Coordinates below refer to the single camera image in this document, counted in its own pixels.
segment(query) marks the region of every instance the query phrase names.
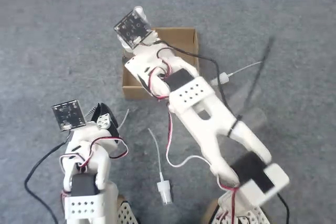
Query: red wire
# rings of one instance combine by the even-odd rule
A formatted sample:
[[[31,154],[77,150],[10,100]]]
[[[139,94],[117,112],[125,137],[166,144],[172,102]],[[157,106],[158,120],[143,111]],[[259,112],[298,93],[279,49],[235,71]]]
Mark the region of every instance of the red wire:
[[[155,98],[157,98],[158,100],[163,100],[163,99],[168,98],[168,96],[167,96],[167,95],[156,96],[155,94],[153,94],[152,89],[151,89],[152,75],[153,75],[153,71],[154,71],[156,68],[158,68],[158,67],[153,68],[152,71],[149,73],[148,89],[149,89],[149,91],[151,92],[151,94],[152,94]]]
[[[235,207],[236,207],[235,197],[236,197],[236,193],[237,193],[239,187],[228,187],[228,186],[223,185],[221,182],[219,182],[219,184],[223,189],[232,191],[232,195],[231,195],[231,224],[234,224],[234,222],[235,222]]]
[[[96,139],[93,140],[93,141],[91,142],[91,144],[90,144],[90,152],[89,152],[89,155],[91,155],[91,153],[92,153],[92,147],[93,147],[93,145],[94,145],[97,141],[99,141],[99,140],[101,140],[101,139],[115,139],[115,140],[122,140],[122,138],[120,138],[120,137],[112,137],[112,136],[102,136],[102,137],[96,138]],[[90,159],[91,159],[91,158],[88,158],[88,159],[86,160],[86,162],[84,162],[83,164],[80,165],[80,167],[82,168],[82,167],[86,166],[86,165],[89,163]]]

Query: circuit board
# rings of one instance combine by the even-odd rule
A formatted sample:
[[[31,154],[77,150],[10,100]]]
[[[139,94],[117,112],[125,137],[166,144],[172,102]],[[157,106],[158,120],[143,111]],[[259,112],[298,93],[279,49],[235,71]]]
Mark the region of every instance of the circuit board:
[[[114,30],[132,49],[152,32],[150,24],[134,10],[123,17]]]
[[[63,102],[51,107],[61,131],[85,126],[85,119],[77,100]]]

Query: cardboard box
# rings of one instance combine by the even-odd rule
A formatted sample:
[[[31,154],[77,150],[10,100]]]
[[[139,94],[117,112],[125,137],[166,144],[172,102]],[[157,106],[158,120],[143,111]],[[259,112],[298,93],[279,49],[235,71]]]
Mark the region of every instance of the cardboard box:
[[[198,53],[197,33],[194,28],[160,27],[155,28],[155,30],[160,39],[167,41],[172,46],[194,54]],[[176,55],[193,65],[198,71],[200,70],[198,58],[184,55],[180,52],[176,52]],[[124,50],[123,57],[131,58],[133,54]],[[125,66],[123,66],[122,90],[126,99],[141,100],[152,98]]]

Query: hole pattern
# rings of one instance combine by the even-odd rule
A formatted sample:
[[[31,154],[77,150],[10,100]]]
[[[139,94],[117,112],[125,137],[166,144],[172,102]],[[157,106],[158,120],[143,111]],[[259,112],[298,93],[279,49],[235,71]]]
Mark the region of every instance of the hole pattern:
[[[137,224],[136,219],[128,204],[121,205],[118,211],[118,224]]]
[[[204,92],[203,89],[198,89],[197,87],[199,86],[199,84],[195,84],[195,86],[193,87],[190,87],[190,91],[188,92],[188,90],[184,90],[183,93],[179,94],[180,97],[183,97],[184,98],[184,102],[187,102],[188,100],[191,100],[194,98],[194,95],[195,96],[198,96],[199,95],[199,92],[202,93]]]

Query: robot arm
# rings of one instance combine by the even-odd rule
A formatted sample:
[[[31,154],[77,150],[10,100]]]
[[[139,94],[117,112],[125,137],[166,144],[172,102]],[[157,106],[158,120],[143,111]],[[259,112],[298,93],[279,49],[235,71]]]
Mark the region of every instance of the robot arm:
[[[241,199],[241,209],[259,206],[289,183],[288,176],[279,166],[270,165],[271,154],[259,138],[234,117],[193,66],[175,56],[174,51],[160,41],[158,34],[149,28],[140,7],[126,15],[114,29],[119,40],[124,41],[123,45],[128,45],[127,51],[134,54],[125,67],[150,95],[159,100],[168,99],[169,110],[195,138],[211,164],[212,173],[231,184],[240,185],[237,198]],[[199,116],[203,110],[209,119],[203,120]],[[222,157],[217,140],[219,135],[229,135],[249,151],[238,160],[239,165],[230,166]],[[244,169],[253,172],[246,174]]]
[[[124,141],[119,138],[112,112],[105,104],[98,104],[85,122],[76,100],[55,105],[53,110],[61,130],[71,130],[66,153],[60,157],[67,223],[117,223],[118,189],[108,181],[109,154]]]

